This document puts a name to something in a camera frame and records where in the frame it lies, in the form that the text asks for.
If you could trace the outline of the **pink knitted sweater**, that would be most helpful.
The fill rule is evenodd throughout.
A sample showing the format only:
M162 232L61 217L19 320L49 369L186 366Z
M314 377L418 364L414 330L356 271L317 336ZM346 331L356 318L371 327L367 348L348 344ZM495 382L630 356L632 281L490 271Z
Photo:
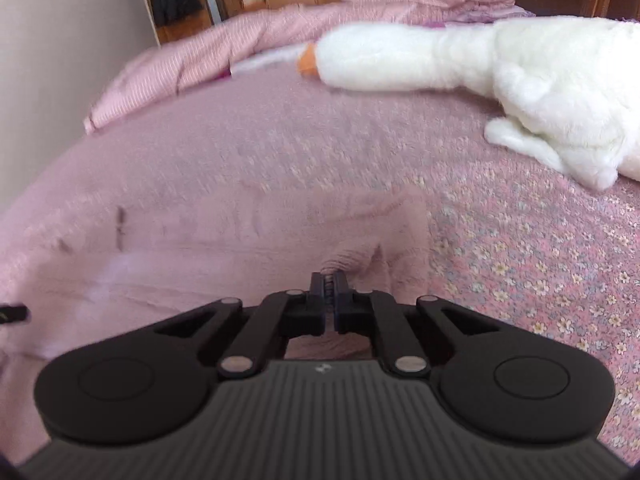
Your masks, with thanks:
M17 237L3 252L1 297L26 304L30 320L2 328L1 351L51 359L218 298L303 288L316 271L343 270L360 287L411 300L427 286L431 220L414 188L223 188Z

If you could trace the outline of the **pink floral bed sheet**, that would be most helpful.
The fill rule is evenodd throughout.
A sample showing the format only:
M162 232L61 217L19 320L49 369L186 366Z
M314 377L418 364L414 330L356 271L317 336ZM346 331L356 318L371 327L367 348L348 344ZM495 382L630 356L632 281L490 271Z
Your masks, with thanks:
M2 216L1 267L17 237L65 233L119 207L157 210L223 188L414 188L432 216L420 295L605 362L616 396L601 437L635 462L638 184L619 180L593 195L491 145L484 125L498 114L472 94L337 92L288 67L208 84L87 136L54 162ZM1 449L10 460L46 442L32 388L53 358L1 351Z

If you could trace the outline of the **white and magenta cloth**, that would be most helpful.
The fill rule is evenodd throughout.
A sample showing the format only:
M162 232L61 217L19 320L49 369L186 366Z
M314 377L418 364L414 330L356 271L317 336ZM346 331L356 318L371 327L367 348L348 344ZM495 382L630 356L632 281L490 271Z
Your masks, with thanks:
M304 42L303 44L292 44L292 46L270 49L254 54L245 60L232 63L229 68L230 75L237 77L255 70L263 70L264 68L282 64L295 66L309 46L309 42Z

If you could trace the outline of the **white plush goose toy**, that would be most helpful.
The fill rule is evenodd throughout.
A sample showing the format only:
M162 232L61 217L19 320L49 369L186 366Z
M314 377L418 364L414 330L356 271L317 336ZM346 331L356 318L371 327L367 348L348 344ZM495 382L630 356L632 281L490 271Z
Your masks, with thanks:
M457 89L497 101L487 142L594 192L639 177L639 25L579 16L427 28L335 27L299 73L361 92Z

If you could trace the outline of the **pink checked duvet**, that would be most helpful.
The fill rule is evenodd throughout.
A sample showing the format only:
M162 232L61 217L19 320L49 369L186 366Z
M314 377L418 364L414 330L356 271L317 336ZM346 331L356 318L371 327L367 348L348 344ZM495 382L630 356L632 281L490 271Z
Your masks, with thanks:
M337 0L320 6L291 4L242 14L195 36L149 49L108 84L84 120L93 134L157 102L228 73L264 51L306 44L351 22L419 26L492 23L526 18L515 0Z

